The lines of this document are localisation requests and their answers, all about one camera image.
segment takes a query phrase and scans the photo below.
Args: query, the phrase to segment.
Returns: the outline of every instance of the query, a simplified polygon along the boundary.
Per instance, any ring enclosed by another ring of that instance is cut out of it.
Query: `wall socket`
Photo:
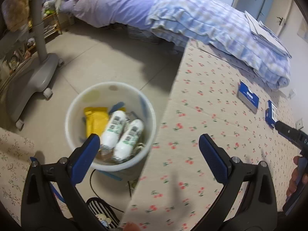
[[[296,129],[297,130],[300,130],[300,129],[302,129],[304,127],[304,120],[303,120],[303,118],[301,118],[300,120],[298,120],[297,122],[296,122]]]

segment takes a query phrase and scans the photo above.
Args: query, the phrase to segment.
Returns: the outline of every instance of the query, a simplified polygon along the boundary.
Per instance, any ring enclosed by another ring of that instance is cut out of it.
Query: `gray floor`
[[[158,124],[167,105],[181,55],[172,55],[172,45],[129,39],[124,31],[94,28],[81,21],[47,43],[48,52],[59,55],[65,65],[51,82],[53,96],[32,96],[24,110],[20,135],[30,138],[44,155],[45,163],[56,162],[71,153],[64,133],[64,119],[72,100],[89,86],[105,81],[128,83],[140,89],[152,103]],[[89,184],[92,169],[77,186],[84,200],[94,197]],[[92,185],[109,204],[125,210],[129,201],[127,182],[95,172]]]

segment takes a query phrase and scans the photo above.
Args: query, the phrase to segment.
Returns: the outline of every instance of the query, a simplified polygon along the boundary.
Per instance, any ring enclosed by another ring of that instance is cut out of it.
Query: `white bucket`
[[[124,102],[127,112],[134,112],[144,122],[144,149],[127,162],[110,165],[94,159],[92,168],[114,172],[127,169],[139,163],[150,151],[155,132],[156,117],[146,96],[138,89],[122,82],[102,82],[80,93],[71,103],[65,117],[66,140],[72,150],[80,147],[86,138],[84,108],[108,107],[110,110],[119,102]]]

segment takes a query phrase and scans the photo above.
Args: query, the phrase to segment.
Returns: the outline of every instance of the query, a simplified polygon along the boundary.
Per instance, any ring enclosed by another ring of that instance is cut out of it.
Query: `slipper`
[[[107,229],[117,228],[119,226],[119,219],[106,201],[98,197],[92,197],[87,200],[87,205]]]

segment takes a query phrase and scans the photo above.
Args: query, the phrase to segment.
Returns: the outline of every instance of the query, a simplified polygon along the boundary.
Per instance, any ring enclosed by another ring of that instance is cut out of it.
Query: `white bottle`
[[[100,137],[100,151],[103,155],[109,154],[117,144],[123,131],[125,119],[126,114],[121,110],[112,114],[105,131]]]
[[[114,149],[113,158],[119,162],[130,157],[131,152],[136,145],[144,125],[139,119],[133,120],[128,127],[128,130],[122,135],[120,141]]]

